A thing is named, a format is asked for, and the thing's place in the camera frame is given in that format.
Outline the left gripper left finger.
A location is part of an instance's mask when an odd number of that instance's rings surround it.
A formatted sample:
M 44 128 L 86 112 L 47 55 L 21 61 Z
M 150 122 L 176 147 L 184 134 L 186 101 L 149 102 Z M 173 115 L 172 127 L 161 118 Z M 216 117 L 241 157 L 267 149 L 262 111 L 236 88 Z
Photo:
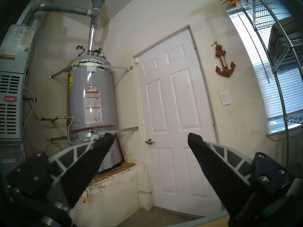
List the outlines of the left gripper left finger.
M 48 158 L 40 152 L 12 170 L 6 179 L 10 200 L 41 202 L 73 208 L 98 172 L 115 136 L 105 133 L 93 141 L 73 145 Z

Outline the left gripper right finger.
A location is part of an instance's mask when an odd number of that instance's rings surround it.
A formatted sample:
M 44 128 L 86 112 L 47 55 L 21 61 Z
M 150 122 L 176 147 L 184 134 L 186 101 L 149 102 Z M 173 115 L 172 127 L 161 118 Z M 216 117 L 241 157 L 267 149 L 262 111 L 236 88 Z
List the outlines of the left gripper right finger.
M 194 133 L 188 134 L 188 145 L 228 212 L 228 223 L 264 222 L 272 215 L 264 214 L 266 208 L 283 199 L 295 180 L 286 167 L 263 152 L 252 159 Z

